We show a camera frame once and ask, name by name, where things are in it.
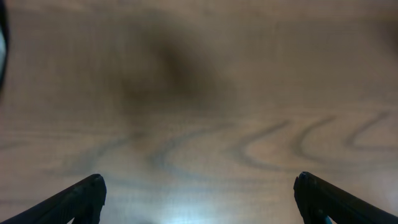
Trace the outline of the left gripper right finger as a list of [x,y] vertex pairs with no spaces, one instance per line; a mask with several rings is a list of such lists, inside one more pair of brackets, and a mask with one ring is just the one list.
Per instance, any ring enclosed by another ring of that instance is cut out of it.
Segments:
[[294,198],[304,224],[396,224],[397,217],[309,173],[294,182]]

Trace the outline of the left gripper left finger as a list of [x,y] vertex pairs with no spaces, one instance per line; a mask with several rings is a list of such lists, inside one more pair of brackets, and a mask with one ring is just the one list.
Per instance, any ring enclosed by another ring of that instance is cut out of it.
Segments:
[[105,181],[93,174],[1,224],[98,224],[105,200]]

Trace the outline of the black orange patterned jersey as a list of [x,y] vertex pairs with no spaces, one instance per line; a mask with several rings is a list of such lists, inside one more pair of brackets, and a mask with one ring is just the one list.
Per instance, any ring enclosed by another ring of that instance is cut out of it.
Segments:
[[1,0],[0,3],[0,23],[1,23],[0,84],[2,88],[6,76],[6,67],[7,67],[8,53],[9,53],[9,23],[8,23],[8,13],[6,9],[5,0]]

